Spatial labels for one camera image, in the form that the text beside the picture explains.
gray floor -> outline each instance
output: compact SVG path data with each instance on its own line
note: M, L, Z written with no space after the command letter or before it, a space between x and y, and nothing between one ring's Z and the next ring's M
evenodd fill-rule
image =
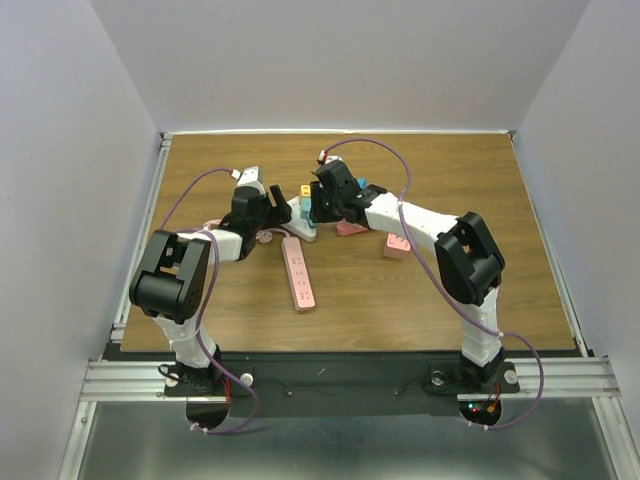
M527 405L511 401L505 417ZM428 416L258 419L251 430L205 437L189 431L183 404L101 404L80 478L616 478L589 399L545 400L500 432Z

white wall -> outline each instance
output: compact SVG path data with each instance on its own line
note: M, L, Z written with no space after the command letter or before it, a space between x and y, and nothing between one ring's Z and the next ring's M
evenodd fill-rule
M157 129L88 0L0 15L0 478L57 478Z
M92 0L158 127L512 129L588 0Z
M594 0L515 137L583 333L640 444L640 3Z

gray wall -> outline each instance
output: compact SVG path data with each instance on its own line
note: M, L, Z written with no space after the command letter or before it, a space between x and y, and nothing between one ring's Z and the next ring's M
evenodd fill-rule
M92 0L162 130L511 129L588 0Z
M156 128L87 0L0 15L0 478L57 478L104 347Z
M515 137L587 342L640 441L640 3L595 0Z

wooden table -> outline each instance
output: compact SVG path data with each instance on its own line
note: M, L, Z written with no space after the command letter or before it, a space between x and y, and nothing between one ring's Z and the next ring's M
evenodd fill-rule
M314 177L318 152L340 135L186 135L173 139L151 231L182 190L201 172L228 166L264 169L265 186L286 198ZM506 259L498 300L504 331L527 336L538 348L572 349L547 256L506 135L379 135L408 159L414 182L407 199L442 213L480 213ZM400 163L379 147L340 147L356 177L398 194ZM229 211L235 182L225 174L203 179L183 201L168 229L201 226ZM204 323L223 350L362 351L458 350L460 319L412 256L382 256L386 234L338 237L319 228L303 250L317 306L293 308L280 239L258 244L242 262L221 266ZM524 348L507 339L507 348ZM166 351L162 331L132 307L123 351Z

pink block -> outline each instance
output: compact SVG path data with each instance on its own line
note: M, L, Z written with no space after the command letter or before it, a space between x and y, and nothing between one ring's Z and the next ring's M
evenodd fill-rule
M302 255L302 245L298 237L285 237L282 240L282 253L287 266L293 305L296 310L311 310L316 306L316 300L311 290L311 282L307 273L307 266Z
M345 220L340 220L336 225L336 230L338 231L338 235L346 237L347 235L353 235L354 233L366 232L369 229L361 225L346 222Z
M387 235L387 241L384 244L383 255L389 258L395 258L398 260L404 260L409 256L411 252L411 245L409 242L402 238L390 233Z

